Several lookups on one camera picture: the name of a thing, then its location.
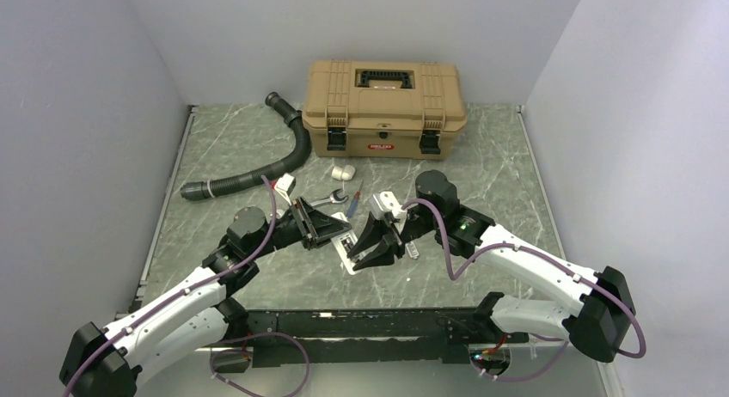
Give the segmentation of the white pipe elbow fitting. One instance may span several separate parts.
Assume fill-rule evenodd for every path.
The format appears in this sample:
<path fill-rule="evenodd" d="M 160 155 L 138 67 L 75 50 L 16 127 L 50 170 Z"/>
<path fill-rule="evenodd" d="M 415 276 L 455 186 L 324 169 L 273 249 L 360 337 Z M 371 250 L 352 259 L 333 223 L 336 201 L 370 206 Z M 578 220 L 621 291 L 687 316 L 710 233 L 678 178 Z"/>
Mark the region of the white pipe elbow fitting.
<path fill-rule="evenodd" d="M 352 165 L 333 166 L 330 176 L 334 180 L 343 182 L 350 181 L 356 174 L 356 168 Z"/>

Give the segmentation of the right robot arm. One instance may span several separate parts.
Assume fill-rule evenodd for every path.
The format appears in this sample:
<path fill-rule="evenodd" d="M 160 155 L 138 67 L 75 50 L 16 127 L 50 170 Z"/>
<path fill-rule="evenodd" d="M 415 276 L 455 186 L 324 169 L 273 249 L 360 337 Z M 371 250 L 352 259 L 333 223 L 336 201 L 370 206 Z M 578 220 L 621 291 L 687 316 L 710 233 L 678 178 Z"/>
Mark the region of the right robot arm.
<path fill-rule="evenodd" d="M 645 356 L 645 334 L 622 272 L 580 266 L 516 237 L 462 204 L 456 185 L 438 170 L 419 174 L 415 191 L 415 198 L 405 203 L 390 191 L 371 197 L 364 230 L 340 256 L 349 273 L 392 266 L 413 241 L 433 232 L 450 280 L 457 281 L 484 259 L 547 295 L 545 300 L 525 300 L 487 294 L 473 320 L 479 338 L 494 341 L 501 334 L 529 333 L 561 339 L 601 363 L 618 355 Z"/>

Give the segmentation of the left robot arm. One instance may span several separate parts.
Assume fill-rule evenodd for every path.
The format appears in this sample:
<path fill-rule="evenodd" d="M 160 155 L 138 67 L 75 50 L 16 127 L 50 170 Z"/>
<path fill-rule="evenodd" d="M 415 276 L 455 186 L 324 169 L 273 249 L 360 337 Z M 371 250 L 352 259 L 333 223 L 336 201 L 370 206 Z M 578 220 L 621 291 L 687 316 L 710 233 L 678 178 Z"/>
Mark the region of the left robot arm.
<path fill-rule="evenodd" d="M 249 312 L 233 295 L 259 272 L 256 259 L 301 244 L 317 249 L 350 231 L 297 198 L 282 216 L 239 210 L 214 249 L 187 277 L 146 306 L 74 333 L 60 370 L 66 396 L 133 396 L 174 361 L 210 344 L 240 343 L 251 332 Z"/>

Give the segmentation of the white AC remote control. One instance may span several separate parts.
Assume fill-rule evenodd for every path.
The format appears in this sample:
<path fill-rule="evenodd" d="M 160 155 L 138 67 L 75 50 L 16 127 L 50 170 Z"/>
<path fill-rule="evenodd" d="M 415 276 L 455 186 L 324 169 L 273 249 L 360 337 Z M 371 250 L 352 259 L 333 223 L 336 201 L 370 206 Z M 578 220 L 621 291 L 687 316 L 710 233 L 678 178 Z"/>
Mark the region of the white AC remote control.
<path fill-rule="evenodd" d="M 358 254 L 351 259 L 349 253 L 353 246 L 357 243 L 358 238 L 353 232 L 352 228 L 346 232 L 339 234 L 331 239 L 331 243 L 334 246 L 337 254 L 339 255 L 342 268 L 347 271 L 349 275 L 357 275 L 358 271 L 354 270 L 356 263 L 364 257 L 364 254 Z"/>

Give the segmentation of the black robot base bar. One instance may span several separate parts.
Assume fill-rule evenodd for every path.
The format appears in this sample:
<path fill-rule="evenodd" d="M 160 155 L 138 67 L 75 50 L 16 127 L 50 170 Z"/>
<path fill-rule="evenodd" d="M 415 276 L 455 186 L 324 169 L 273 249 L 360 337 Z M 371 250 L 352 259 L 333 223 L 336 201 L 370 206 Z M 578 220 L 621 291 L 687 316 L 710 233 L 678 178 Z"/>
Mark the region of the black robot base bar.
<path fill-rule="evenodd" d="M 311 363 L 467 363 L 470 351 L 528 341 L 456 307 L 249 310 L 215 344 L 250 350 L 255 368 L 270 368 L 302 362 L 302 351 Z"/>

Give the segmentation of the white battery cover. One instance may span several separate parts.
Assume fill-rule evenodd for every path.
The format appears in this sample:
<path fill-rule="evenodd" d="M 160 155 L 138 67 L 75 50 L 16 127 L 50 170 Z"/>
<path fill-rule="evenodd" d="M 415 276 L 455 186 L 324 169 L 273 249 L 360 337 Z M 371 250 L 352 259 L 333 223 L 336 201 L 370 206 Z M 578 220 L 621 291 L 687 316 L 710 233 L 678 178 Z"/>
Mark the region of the white battery cover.
<path fill-rule="evenodd" d="M 406 252 L 407 252 L 407 255 L 408 255 L 408 256 L 409 256 L 409 257 L 410 257 L 410 258 L 411 258 L 412 260 L 417 260 L 417 259 L 419 258 L 419 256 L 420 256 L 420 252 L 418 251 L 418 249 L 417 249 L 417 247 L 415 246 L 415 244 L 414 244 L 414 242 L 413 242 L 413 241 L 410 241 L 410 242 L 406 243 L 406 244 L 405 244 L 405 248 L 406 248 Z"/>

